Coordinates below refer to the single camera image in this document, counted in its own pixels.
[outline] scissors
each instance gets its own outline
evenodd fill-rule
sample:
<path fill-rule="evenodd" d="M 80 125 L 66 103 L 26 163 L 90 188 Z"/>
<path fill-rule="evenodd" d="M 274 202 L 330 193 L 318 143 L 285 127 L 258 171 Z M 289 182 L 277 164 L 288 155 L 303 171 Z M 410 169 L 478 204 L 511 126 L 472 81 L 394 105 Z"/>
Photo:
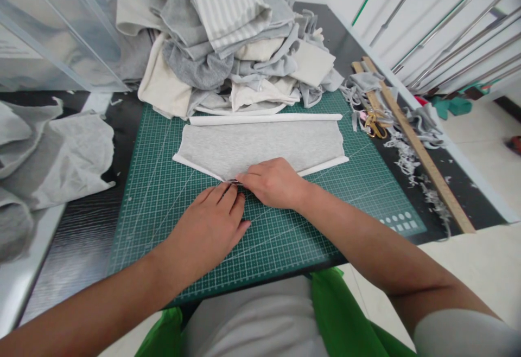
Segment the scissors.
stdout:
<path fill-rule="evenodd" d="M 378 123 L 374 111 L 368 112 L 364 127 L 369 129 L 367 134 L 371 138 L 384 139 L 387 137 L 387 130 Z"/>

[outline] right hand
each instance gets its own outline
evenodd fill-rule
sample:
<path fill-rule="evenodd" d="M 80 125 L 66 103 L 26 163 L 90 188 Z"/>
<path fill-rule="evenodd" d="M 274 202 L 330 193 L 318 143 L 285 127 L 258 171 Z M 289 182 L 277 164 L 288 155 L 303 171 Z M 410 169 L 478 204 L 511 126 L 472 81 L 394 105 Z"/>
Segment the right hand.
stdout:
<path fill-rule="evenodd" d="M 236 179 L 264 205 L 281 209 L 296 209 L 311 185 L 284 158 L 254 164 Z"/>

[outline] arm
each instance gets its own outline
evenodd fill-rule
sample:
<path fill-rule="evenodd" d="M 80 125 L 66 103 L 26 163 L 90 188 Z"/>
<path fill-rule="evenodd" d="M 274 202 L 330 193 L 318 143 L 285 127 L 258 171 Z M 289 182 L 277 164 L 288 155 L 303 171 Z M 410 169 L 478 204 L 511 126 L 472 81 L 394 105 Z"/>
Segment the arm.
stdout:
<path fill-rule="evenodd" d="M 216 267 L 249 227 L 243 213 L 236 186 L 206 189 L 164 242 L 1 339 L 0 355 L 99 354 Z"/>
<path fill-rule="evenodd" d="M 239 174 L 265 205 L 293 209 L 309 220 L 373 285 L 383 290 L 409 334 L 430 313 L 448 308 L 494 312 L 449 271 L 368 214 L 295 173 L 284 159 Z"/>

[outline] hand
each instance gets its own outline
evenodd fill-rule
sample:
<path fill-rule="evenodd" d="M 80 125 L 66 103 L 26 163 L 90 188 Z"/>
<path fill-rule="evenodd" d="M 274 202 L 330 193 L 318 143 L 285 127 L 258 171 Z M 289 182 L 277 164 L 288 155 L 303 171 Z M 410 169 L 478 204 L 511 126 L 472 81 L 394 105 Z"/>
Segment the hand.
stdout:
<path fill-rule="evenodd" d="M 284 158 L 252 165 L 236 179 L 264 205 L 281 209 L 296 209 L 311 185 Z"/>
<path fill-rule="evenodd" d="M 228 183 L 199 194 L 157 247 L 163 265 L 171 269 L 166 277 L 180 278 L 186 287 L 217 267 L 251 224 L 241 221 L 244 201 L 237 186 Z"/>

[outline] striped fabric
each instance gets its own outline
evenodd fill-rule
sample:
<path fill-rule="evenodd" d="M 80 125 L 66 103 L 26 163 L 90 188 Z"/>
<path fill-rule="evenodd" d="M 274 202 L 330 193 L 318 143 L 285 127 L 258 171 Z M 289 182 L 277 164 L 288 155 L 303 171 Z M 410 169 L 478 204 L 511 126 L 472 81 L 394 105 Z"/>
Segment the striped fabric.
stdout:
<path fill-rule="evenodd" d="M 263 0 L 194 0 L 216 52 L 256 36 L 271 21 L 271 8 Z"/>

